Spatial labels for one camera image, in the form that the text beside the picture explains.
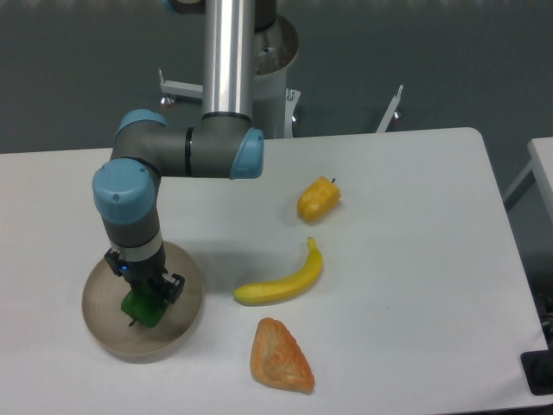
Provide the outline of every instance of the toy banana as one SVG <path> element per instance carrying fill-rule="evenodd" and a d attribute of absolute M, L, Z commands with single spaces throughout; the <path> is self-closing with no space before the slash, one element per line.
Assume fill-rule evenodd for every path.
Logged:
<path fill-rule="evenodd" d="M 295 297 L 306 291 L 319 278 L 322 271 L 322 254 L 313 238 L 308 238 L 309 253 L 301 269 L 273 281 L 246 284 L 237 288 L 233 295 L 247 305 L 272 303 Z"/>

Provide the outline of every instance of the blue joint cap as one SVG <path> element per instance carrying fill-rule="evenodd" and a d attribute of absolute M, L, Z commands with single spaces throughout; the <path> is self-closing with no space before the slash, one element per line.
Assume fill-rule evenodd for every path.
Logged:
<path fill-rule="evenodd" d="M 102 218 L 118 225 L 141 220 L 156 201 L 156 187 L 148 170 L 130 158 L 104 164 L 94 174 L 92 191 Z"/>
<path fill-rule="evenodd" d="M 238 149 L 231 168 L 231 180 L 256 179 L 263 173 L 265 136 L 261 130 L 250 128 Z"/>
<path fill-rule="evenodd" d="M 127 125 L 136 123 L 136 121 L 156 121 L 157 123 L 163 124 L 167 127 L 167 119 L 162 114 L 153 112 L 150 110 L 134 110 L 127 113 L 121 120 L 119 124 L 118 132 L 115 133 L 115 137 L 118 136 L 118 133 Z"/>
<path fill-rule="evenodd" d="M 174 13 L 177 13 L 177 11 L 173 8 L 169 0 L 162 0 L 162 2 L 163 2 L 163 5 L 165 6 L 165 9 L 169 11 L 174 11 Z"/>

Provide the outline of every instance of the bread slice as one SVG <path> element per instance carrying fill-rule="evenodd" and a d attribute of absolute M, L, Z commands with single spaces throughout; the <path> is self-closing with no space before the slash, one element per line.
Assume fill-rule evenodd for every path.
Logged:
<path fill-rule="evenodd" d="M 268 387 L 302 393 L 311 393 L 315 387 L 315 378 L 296 339 L 284 324 L 269 317 L 257 326 L 250 370 L 255 380 Z"/>

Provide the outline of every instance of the circular platform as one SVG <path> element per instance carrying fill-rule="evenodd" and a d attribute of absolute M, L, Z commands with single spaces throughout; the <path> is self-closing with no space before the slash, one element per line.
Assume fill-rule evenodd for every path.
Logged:
<path fill-rule="evenodd" d="M 191 328 L 198 316 L 204 292 L 201 269 L 179 246 L 165 241 L 165 266 L 169 274 L 185 278 L 184 289 L 170 304 L 162 320 L 152 329 L 136 323 L 121 311 L 121 301 L 130 286 L 116 277 L 105 260 L 100 260 L 88 277 L 82 297 L 85 323 L 92 335 L 117 357 L 125 360 L 157 357 Z"/>

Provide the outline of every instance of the orange bell pepper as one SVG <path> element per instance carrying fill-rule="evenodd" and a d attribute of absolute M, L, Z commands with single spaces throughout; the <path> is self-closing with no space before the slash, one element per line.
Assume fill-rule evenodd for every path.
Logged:
<path fill-rule="evenodd" d="M 325 176 L 319 177 L 305 189 L 297 202 L 297 213 L 305 221 L 318 220 L 340 200 L 341 193 Z"/>

